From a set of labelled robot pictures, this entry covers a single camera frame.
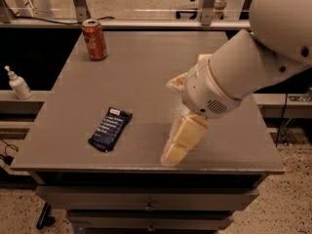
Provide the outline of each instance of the table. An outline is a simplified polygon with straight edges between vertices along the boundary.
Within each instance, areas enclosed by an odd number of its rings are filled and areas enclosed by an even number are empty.
[[[225,34],[104,35],[108,57],[102,61],[89,60],[80,37],[12,169],[28,171],[39,183],[37,194],[67,209],[77,232],[226,228],[268,175],[284,172],[252,97],[210,120],[208,134],[178,166],[160,164],[171,123],[187,112],[180,94],[165,85],[194,65],[199,54],[224,44]],[[115,149],[102,153],[88,138],[109,106],[134,116]]]

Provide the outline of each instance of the white bottle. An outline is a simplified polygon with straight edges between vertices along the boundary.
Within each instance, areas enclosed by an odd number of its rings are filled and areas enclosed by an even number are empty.
[[[5,66],[5,69],[8,71],[8,75],[10,77],[9,85],[16,92],[18,98],[30,98],[32,96],[32,92],[30,91],[24,79],[18,76],[15,72],[11,71],[9,66]]]

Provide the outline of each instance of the gray tabletop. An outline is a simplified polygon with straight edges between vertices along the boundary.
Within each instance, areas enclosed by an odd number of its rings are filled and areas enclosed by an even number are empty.
[[[91,61],[82,37],[49,95],[12,168],[59,172],[269,173],[284,170],[252,97],[210,120],[201,143],[176,167],[160,164],[174,118],[185,114],[169,79],[199,54],[226,42],[222,32],[105,32],[108,58]],[[88,144],[110,106],[134,116],[115,149]]]

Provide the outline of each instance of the red can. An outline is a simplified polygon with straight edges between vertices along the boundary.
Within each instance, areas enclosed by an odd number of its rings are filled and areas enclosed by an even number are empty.
[[[86,19],[82,22],[82,32],[85,37],[90,59],[101,60],[107,57],[104,34],[96,19]]]

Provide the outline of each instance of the drawer handle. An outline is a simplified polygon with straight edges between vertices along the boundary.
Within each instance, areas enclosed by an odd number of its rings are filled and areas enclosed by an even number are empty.
[[[145,206],[145,210],[147,212],[152,212],[155,210],[155,208],[150,204],[150,202],[148,202],[147,205]]]
[[[153,224],[149,225],[149,227],[147,228],[148,232],[154,232],[156,229],[153,227]]]

